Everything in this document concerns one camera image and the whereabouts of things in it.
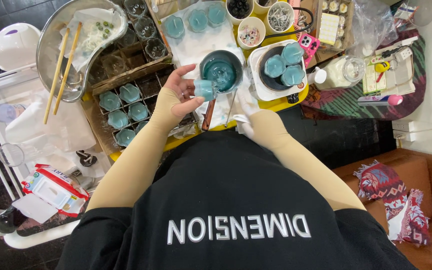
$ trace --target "yellow table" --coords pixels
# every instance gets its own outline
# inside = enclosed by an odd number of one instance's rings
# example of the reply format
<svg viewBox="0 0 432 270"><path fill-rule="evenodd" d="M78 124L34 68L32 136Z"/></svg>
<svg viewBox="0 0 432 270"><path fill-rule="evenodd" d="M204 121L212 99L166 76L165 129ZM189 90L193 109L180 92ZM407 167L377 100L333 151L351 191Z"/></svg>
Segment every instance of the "yellow table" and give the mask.
<svg viewBox="0 0 432 270"><path fill-rule="evenodd" d="M258 17L261 19L261 21L264 19L264 17L266 16L266 14L255 14L254 12L250 15L251 17ZM291 27L289 30L286 31L286 33L292 32L294 31L294 27ZM235 36L235 38L237 39L237 34L238 34L238 25L234 25L233 26L233 34ZM280 42L283 40L289 40L289 39L293 39L293 40L297 40L296 35L295 34L291 34L291 35L286 35L286 36L278 36L278 37L273 37L270 38L268 40L265 40L262 43L262 46L267 46L276 42ZM246 59L248 59L249 55L251 54L251 52L253 52L255 49L251 49L251 50L245 50L242 49L244 57ZM309 91L309 86L306 85L306 87L299 92L298 97L299 97L299 101L293 104L288 103L288 100L286 99L286 97L282 97L282 98L278 98L272 101L258 101L259 107L261 109L268 109L268 110L272 110L273 112L278 112L280 110L284 110L287 108L290 108L292 106L295 106L296 104L302 102L306 96L308 95L308 91ZM236 126L236 121L230 121L229 123L227 123L227 127L225 127L224 125L219 125L216 126L214 128L212 128L212 131L219 131L219 130L225 130L231 127L235 127ZM180 144L184 143L185 141L197 136L201 134L201 130L196 126L196 134L194 135L189 135L187 137L184 137L182 139L177 139L173 136L168 137L166 145L164 147L164 151L168 151L171 150L173 148L176 148L177 146L179 146ZM113 160L117 160L117 158L121 155L121 152L117 152L117 153L113 153L110 155L110 157Z"/></svg>

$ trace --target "baby wipes package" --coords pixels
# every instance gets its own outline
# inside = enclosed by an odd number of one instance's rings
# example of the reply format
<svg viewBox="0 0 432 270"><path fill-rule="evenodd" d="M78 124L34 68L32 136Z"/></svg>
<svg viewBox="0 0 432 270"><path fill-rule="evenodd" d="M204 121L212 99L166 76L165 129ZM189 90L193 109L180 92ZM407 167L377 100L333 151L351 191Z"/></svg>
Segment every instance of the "baby wipes package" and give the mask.
<svg viewBox="0 0 432 270"><path fill-rule="evenodd" d="M22 191L33 193L58 213L77 217L89 194L79 184L51 165L36 164L34 171L22 182Z"/></svg>

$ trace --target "melted blue wax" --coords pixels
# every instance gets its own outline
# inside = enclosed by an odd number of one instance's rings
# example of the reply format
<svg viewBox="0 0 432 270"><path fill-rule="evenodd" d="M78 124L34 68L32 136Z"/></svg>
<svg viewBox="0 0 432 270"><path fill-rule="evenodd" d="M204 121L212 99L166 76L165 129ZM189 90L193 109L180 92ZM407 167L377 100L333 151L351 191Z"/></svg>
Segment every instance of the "melted blue wax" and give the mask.
<svg viewBox="0 0 432 270"><path fill-rule="evenodd" d="M218 92L230 90L236 81L236 70L234 66L222 59L209 61L202 72L205 80L216 83Z"/></svg>

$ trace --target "metal bowl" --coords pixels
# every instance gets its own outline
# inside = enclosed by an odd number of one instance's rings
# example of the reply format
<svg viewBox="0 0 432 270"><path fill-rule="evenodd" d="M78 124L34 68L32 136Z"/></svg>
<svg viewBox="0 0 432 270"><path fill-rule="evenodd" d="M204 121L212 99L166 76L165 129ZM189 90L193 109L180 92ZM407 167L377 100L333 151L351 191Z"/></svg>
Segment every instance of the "metal bowl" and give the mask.
<svg viewBox="0 0 432 270"><path fill-rule="evenodd" d="M243 66L241 64L241 61L236 55L227 50L220 49L210 52L208 55L205 56L205 58L201 61L201 64L199 65L201 79L207 80L207 78L204 76L203 70L205 69L205 66L214 59L223 60L231 64L236 71L236 80L231 86L231 88L224 92L218 92L219 94L229 94L236 90L240 83L243 81Z"/></svg>
<svg viewBox="0 0 432 270"><path fill-rule="evenodd" d="M87 88L89 70L94 60L97 58L99 53L104 48L121 38L128 30L128 19L126 12L118 5L108 0L72 0L60 9L58 9L46 22L39 39L39 44L36 52L36 66L39 72L39 78L43 83L44 87L50 91L53 84L54 73L56 71L56 65L58 63L58 57L60 54L59 45L63 37L60 34L60 30L66 27L66 24L71 21L74 14L78 10L89 9L89 8L101 8L101 9L114 9L116 13L119 13L122 18L121 27L117 35L114 35L112 39L108 39L99 49L95 50L90 56L90 61L84 70L76 72L73 66L69 71L68 81L63 90L61 100L64 102L76 102L81 99L85 94ZM61 65L61 71L59 72L59 80L56 83L56 90L54 96L58 96L61 82L63 80L64 70L66 69L68 59L64 58L63 64Z"/></svg>

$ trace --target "beige arm sleeve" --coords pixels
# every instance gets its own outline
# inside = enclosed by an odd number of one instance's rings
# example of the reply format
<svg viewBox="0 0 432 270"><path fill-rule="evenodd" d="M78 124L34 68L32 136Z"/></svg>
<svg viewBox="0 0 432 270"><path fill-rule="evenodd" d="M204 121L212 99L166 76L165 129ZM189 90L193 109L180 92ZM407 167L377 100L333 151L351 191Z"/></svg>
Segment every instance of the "beige arm sleeve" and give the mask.
<svg viewBox="0 0 432 270"><path fill-rule="evenodd" d="M357 195L343 180L291 137L278 114L261 110L252 114L249 119L254 129L253 140L271 150L283 166L308 181L333 210L365 210Z"/></svg>
<svg viewBox="0 0 432 270"><path fill-rule="evenodd" d="M153 183L168 134L181 118L171 113L180 103L176 93L162 88L154 113L96 187L86 211L100 207L133 207Z"/></svg>

